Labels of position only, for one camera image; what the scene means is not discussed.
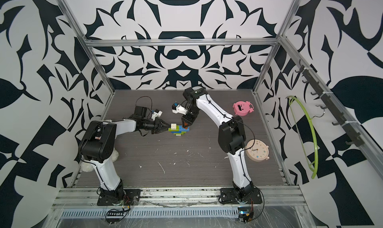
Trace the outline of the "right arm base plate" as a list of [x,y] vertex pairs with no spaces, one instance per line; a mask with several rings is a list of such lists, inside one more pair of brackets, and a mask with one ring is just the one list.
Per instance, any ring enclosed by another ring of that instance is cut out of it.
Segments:
[[218,201],[225,204],[262,204],[263,198],[258,188],[250,186],[248,190],[238,188],[221,188]]

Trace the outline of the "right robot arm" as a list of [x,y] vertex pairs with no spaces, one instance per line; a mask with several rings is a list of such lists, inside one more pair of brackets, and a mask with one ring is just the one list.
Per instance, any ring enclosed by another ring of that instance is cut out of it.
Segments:
[[245,161],[245,128],[240,116],[232,116],[222,109],[205,88],[187,88],[183,92],[188,102],[186,114],[182,116],[182,127],[193,125],[203,111],[218,127],[218,144],[227,153],[233,173],[233,191],[237,201],[244,202],[254,191],[254,185]]

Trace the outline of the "lime green long lego brick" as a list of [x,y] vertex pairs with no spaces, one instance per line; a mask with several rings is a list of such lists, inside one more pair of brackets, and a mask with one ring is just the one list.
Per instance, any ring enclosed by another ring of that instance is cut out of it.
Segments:
[[178,125],[178,128],[176,129],[176,131],[188,131],[188,129],[184,129],[181,125]]

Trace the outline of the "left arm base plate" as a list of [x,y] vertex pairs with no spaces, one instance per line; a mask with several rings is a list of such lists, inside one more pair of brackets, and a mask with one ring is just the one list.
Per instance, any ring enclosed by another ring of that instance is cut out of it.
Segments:
[[140,189],[108,191],[100,189],[97,206],[129,206],[140,200]]

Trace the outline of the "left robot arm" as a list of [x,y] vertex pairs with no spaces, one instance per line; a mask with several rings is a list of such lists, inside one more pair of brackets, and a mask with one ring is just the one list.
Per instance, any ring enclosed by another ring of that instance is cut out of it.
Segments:
[[117,175],[112,153],[117,136],[136,131],[158,134],[167,131],[171,125],[156,117],[131,117],[119,121],[92,121],[83,136],[79,153],[83,163],[91,165],[100,182],[100,196],[115,200],[125,197],[123,182]]

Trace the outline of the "light blue lego brick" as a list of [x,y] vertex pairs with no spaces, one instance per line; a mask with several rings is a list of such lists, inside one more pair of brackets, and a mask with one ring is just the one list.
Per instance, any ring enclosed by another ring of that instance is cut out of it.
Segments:
[[176,129],[171,129],[171,128],[169,128],[168,129],[168,131],[169,132],[171,132],[171,133],[181,133],[181,134],[183,134],[183,133],[186,133],[186,132],[188,132],[190,130],[190,128],[183,128],[183,127],[178,127],[178,128],[176,128]]

